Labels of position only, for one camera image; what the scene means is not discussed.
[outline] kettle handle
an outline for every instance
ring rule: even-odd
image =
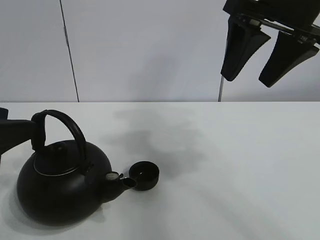
[[[44,110],[38,112],[32,116],[31,121],[36,123],[36,128],[34,136],[31,139],[32,149],[35,151],[41,151],[45,147],[46,141],[46,130],[45,130],[45,117],[50,115],[58,120],[60,120],[71,132],[74,137],[74,140],[77,144],[79,153],[80,153],[80,165],[83,171],[90,166],[90,162],[86,156],[86,139],[79,126],[75,121],[69,117],[67,114],[57,111],[57,110]]]

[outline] black cap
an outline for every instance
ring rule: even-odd
[[[137,183],[134,188],[137,191],[147,191],[157,185],[159,180],[159,168],[152,162],[140,161],[129,170],[130,178]]]

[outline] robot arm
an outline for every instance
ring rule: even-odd
[[[271,57],[259,77],[269,88],[319,52],[315,44],[320,44],[320,27],[314,25],[320,13],[318,0],[227,0],[223,10],[230,18],[221,74],[230,82],[271,39],[261,31],[262,25],[279,31]]]

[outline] round lid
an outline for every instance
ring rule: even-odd
[[[147,191],[157,185],[159,172],[159,168],[154,163],[140,161],[129,169],[129,176],[137,183],[135,190]]]
[[[50,144],[34,155],[34,169],[41,175],[60,176],[80,166],[81,158],[74,140]]]

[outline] kettle lid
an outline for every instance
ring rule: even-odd
[[[81,164],[75,140],[52,143],[34,154],[34,169],[41,175],[61,176],[73,172]]]

